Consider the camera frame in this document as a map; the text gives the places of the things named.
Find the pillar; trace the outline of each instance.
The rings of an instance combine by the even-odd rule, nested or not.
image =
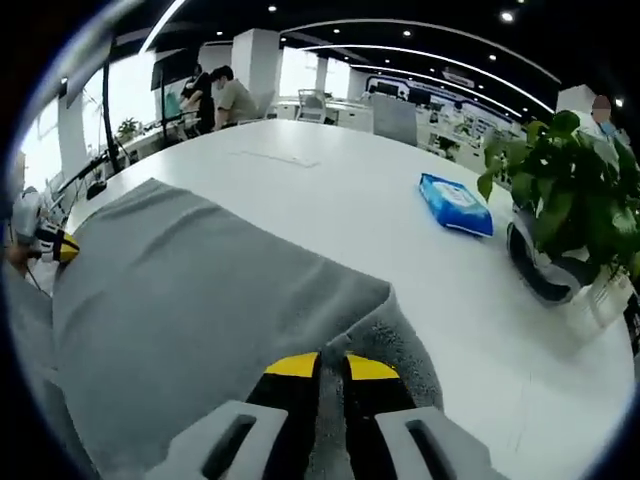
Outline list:
[[[318,58],[318,70],[316,71],[316,90],[321,90],[324,92],[324,88],[327,83],[328,64],[329,59],[322,57]]]
[[[67,106],[67,97],[58,100],[58,138],[64,178],[71,178],[87,164],[82,124],[82,94]]]
[[[349,70],[349,90],[347,98],[352,100],[360,98],[367,88],[367,79],[369,76],[370,74],[354,70],[353,68]]]
[[[591,107],[593,107],[595,98],[596,94],[586,85],[567,88],[558,94],[556,112],[578,110],[579,112],[591,114]]]
[[[256,100],[276,90],[279,43],[278,32],[257,28],[233,39],[231,68]]]

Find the gray towel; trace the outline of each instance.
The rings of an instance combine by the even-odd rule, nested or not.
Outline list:
[[[54,290],[54,344],[69,412],[105,478],[160,463],[175,435],[244,400],[289,355],[348,349],[383,361],[419,406],[442,408],[429,356],[387,282],[156,180],[75,236],[81,253]],[[309,477],[350,477],[339,389],[325,369]]]
[[[33,401],[84,478],[98,478],[78,439],[57,383],[51,298],[28,283],[7,262],[2,265],[2,278],[15,353]]]

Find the green leaves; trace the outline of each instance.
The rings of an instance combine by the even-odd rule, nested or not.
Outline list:
[[[500,157],[502,152],[505,150],[505,144],[500,138],[500,136],[496,133],[493,133],[489,138],[484,142],[484,166],[489,168],[491,165],[491,161],[494,158]]]
[[[535,215],[536,248],[555,257],[586,246],[594,268],[640,277],[636,158],[617,138],[612,146],[579,127],[580,118],[563,111],[548,127],[529,124],[526,142],[495,132],[485,142],[487,170],[478,191],[488,200],[494,177],[506,172],[514,203]]]
[[[553,239],[553,236],[569,215],[573,198],[573,192],[558,188],[551,193],[549,201],[545,203],[538,218],[536,218],[534,227],[536,248],[545,251],[545,244]]]
[[[504,147],[507,152],[507,164],[511,167],[522,164],[531,151],[527,142],[523,140],[514,140]]]
[[[629,273],[631,274],[632,280],[635,280],[640,275],[640,252],[633,254],[629,265]]]
[[[478,177],[478,192],[480,192],[480,195],[482,195],[487,202],[493,190],[493,176],[500,172],[500,170],[502,170],[502,161],[494,157],[490,161],[487,171]]]
[[[539,178],[536,182],[538,191],[540,192],[540,198],[545,204],[549,201],[551,189],[553,188],[555,181],[555,178]]]
[[[580,126],[580,117],[569,110],[556,113],[549,125],[549,136],[570,138],[571,134]]]
[[[534,176],[520,172],[511,178],[511,196],[519,207],[524,207],[531,201],[531,186]]]

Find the ceiling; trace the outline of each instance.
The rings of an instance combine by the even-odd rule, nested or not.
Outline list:
[[[632,139],[640,138],[640,129],[636,127],[640,122],[637,122],[635,107],[640,101],[640,89],[636,86],[640,67],[637,62],[629,61],[628,56],[633,52],[629,53],[630,49],[626,48],[633,32],[633,17],[627,13],[631,3],[625,4],[622,0],[606,3],[595,0],[520,1],[449,0],[437,4],[396,4],[370,0],[250,3],[186,0],[156,38],[152,48],[166,50],[198,46],[206,41],[231,41],[235,35],[250,28],[265,28],[282,32],[286,38],[282,45],[293,47],[331,43],[425,52],[499,77],[552,109],[555,109],[559,90],[586,83],[594,92],[607,95],[612,103],[614,98],[624,99],[622,108],[614,107],[614,121],[625,127]],[[148,34],[144,29],[155,25],[172,3],[172,0],[148,0],[123,18],[117,26],[116,35],[120,41],[114,51],[116,58],[137,53]],[[269,5],[275,5],[277,10],[269,12]],[[512,12],[515,21],[501,21],[500,13],[503,11]],[[344,22],[353,19],[374,21]],[[405,30],[409,30],[411,36],[404,36]],[[523,121],[531,116],[549,117],[549,112],[538,103],[504,82],[477,70],[453,65],[447,60],[398,50],[347,50],[365,60],[350,61],[352,64],[393,68],[436,79],[443,79],[445,67],[455,67],[474,81],[474,91],[519,112]],[[317,53],[340,60],[345,56],[343,51],[331,49],[318,50]],[[495,55],[496,60],[491,61],[490,55]],[[441,85],[437,81],[420,80]],[[480,90],[478,85],[483,85],[484,89]],[[473,96],[456,88],[447,88]],[[495,108],[482,98],[479,102]]]

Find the blue package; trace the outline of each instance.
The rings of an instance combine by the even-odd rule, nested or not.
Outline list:
[[[420,192],[440,225],[483,237],[493,235],[491,213],[461,183],[423,173]]]

